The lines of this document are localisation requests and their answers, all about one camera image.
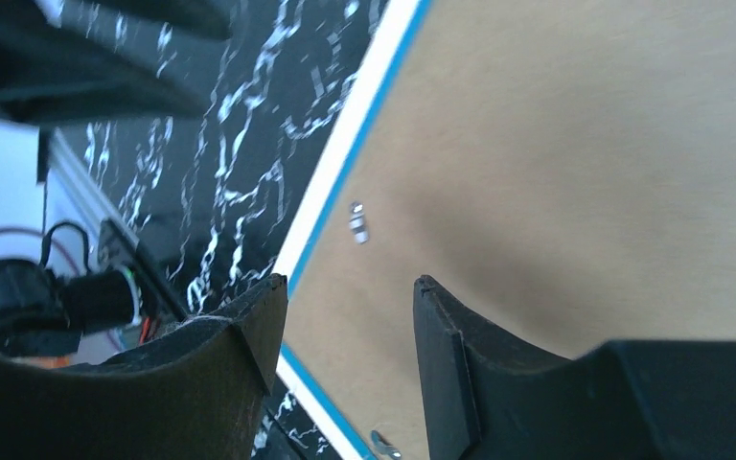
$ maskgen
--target black marble surface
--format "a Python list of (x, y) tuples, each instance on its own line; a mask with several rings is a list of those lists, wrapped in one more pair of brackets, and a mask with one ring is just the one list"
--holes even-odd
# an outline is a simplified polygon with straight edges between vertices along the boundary
[[(63, 130), (194, 313), (271, 270), (387, 0), (224, 1), (237, 31), (225, 42), (80, 1), (61, 14), (206, 99), (201, 120)], [(253, 456), (337, 458), (277, 386)]]

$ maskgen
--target blue stripe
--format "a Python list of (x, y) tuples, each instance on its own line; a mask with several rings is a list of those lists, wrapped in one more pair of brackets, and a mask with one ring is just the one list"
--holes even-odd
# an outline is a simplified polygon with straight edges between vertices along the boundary
[[(393, 85), (394, 79), (399, 74), (399, 70), (402, 67), (402, 63), (404, 61), (404, 56), (410, 48), (410, 45), (413, 42), (413, 38), (416, 36), (416, 33), (422, 26), (422, 22), (424, 21), (425, 14), (429, 6), (430, 0), (421, 0), (419, 2), (419, 5), (416, 7), (416, 11), (413, 13), (413, 17), (410, 23), (407, 25), (407, 30), (402, 36), (402, 41), (399, 44), (399, 48), (397, 48), (396, 53), (393, 56), (393, 60), (391, 60), (391, 64), (390, 67), (388, 67), (387, 73), (382, 78), (382, 83), (379, 86), (377, 94), (374, 95), (374, 99), (371, 101), (371, 107), (368, 109), (368, 113), (365, 115), (365, 120), (362, 121), (362, 126), (357, 132), (354, 144), (351, 145), (348, 156), (343, 163), (342, 170), (340, 170), (340, 173), (337, 176), (337, 180), (332, 186), (332, 191), (329, 194), (329, 197), (326, 199), (326, 203), (323, 205), (323, 209), (320, 211), (320, 215), (317, 217), (317, 222), (314, 224), (314, 228), (311, 230), (311, 235), (309, 236), (309, 240), (306, 242), (306, 246), (303, 248), (300, 259), (298, 259), (297, 261), (297, 266), (295, 267), (294, 273), (291, 279), (288, 280), (289, 298), (291, 298), (292, 293), (294, 292), (295, 288), (297, 288), (297, 284), (300, 280), (301, 275), (303, 274), (303, 270), (306, 268), (306, 264), (309, 262), (311, 252), (314, 249), (314, 246), (317, 244), (317, 241), (320, 239), (320, 234), (323, 232), (323, 227), (326, 225), (326, 221), (329, 219), (329, 215), (332, 213), (334, 203), (337, 201), (337, 198), (340, 195), (340, 191), (342, 191), (343, 185), (345, 184), (349, 173), (351, 173), (351, 169), (354, 167), (354, 164), (357, 161), (359, 152), (362, 150), (362, 145), (365, 144), (365, 139), (368, 136), (368, 133), (371, 131), (371, 127), (373, 127), (374, 122), (376, 121), (377, 116), (380, 113), (382, 103), (387, 97), (388, 91)], [(359, 437), (354, 428), (351, 427), (345, 417), (343, 417), (340, 411), (337, 410), (337, 408), (332, 403), (332, 400), (330, 400), (329, 397), (326, 396), (326, 393), (323, 391), (320, 385), (317, 384), (309, 371), (307, 371), (303, 364), (301, 364), (300, 360), (298, 360), (297, 356), (295, 356), (295, 354), (291, 351), (286, 343), (281, 346), (281, 355), (287, 361), (289, 366), (291, 366), (294, 372), (298, 375), (300, 380), (307, 386), (307, 388), (309, 388), (309, 391), (314, 395), (320, 405), (322, 405), (326, 412), (328, 412), (334, 423), (337, 425), (337, 427), (339, 427), (343, 434), (345, 434), (346, 438), (348, 438), (349, 442), (352, 444), (352, 446), (354, 446), (359, 455), (362, 458), (376, 458), (374, 457), (374, 454), (371, 452), (371, 450), (368, 448), (368, 445), (365, 444), (365, 441), (363, 441), (362, 438)]]

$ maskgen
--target black cable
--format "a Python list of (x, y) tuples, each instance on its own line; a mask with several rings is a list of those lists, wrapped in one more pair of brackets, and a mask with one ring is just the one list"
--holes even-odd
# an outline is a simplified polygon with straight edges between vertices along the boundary
[(88, 232), (83, 229), (83, 227), (77, 225), (75, 222), (71, 220), (62, 220), (55, 225), (53, 225), (48, 232), (46, 232), (46, 235), (43, 236), (43, 240), (41, 240), (40, 244), (40, 264), (41, 266), (46, 266), (49, 263), (49, 254), (52, 252), (52, 236), (55, 233), (56, 230), (58, 230), (60, 227), (69, 227), (76, 232), (80, 234), (80, 239), (83, 243), (83, 267), (85, 268), (86, 273), (91, 274), (91, 267), (89, 267), (88, 262), (88, 256), (89, 256), (89, 238), (88, 238)]

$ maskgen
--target white border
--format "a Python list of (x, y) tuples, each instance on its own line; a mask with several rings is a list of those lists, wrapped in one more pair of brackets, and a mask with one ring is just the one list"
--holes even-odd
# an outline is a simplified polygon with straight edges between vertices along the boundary
[[(297, 215), (289, 227), (287, 238), (275, 261), (273, 271), (286, 275), (295, 273), (298, 261), (310, 241), (315, 223), (332, 193), (332, 188), (354, 146), (362, 125), (371, 110), (385, 75), (403, 41), (405, 33), (423, 0), (390, 0), (385, 7), (374, 39), (365, 53), (358, 76), (339, 118), (334, 125), (320, 160), (303, 195)], [(303, 405), (320, 431), (344, 460), (360, 459), (340, 427), (332, 420), (305, 383), (298, 377), (283, 355), (278, 359), (278, 376), (298, 402)]]

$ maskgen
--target beige surface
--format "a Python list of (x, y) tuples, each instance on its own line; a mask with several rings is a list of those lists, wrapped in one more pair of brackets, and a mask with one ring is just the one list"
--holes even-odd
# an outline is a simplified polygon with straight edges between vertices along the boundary
[(436, 0), (286, 332), (357, 430), (411, 459), (422, 273), (566, 356), (736, 337), (736, 1)]

